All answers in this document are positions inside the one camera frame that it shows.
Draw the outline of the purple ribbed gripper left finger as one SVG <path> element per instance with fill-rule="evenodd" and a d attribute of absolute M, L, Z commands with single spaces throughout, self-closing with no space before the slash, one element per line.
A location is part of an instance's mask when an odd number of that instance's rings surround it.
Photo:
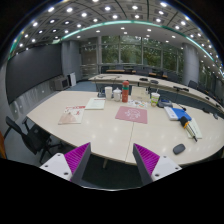
<path fill-rule="evenodd" d="M 79 146 L 66 154 L 56 153 L 41 169 L 72 183 L 79 184 L 91 155 L 91 143 Z"/>

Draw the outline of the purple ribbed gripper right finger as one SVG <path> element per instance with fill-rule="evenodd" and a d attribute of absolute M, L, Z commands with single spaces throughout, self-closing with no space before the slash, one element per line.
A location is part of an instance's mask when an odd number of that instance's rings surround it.
<path fill-rule="evenodd" d="M 133 144 L 132 153 L 144 185 L 181 170 L 181 167 L 168 156 L 159 156 L 136 143 Z"/>

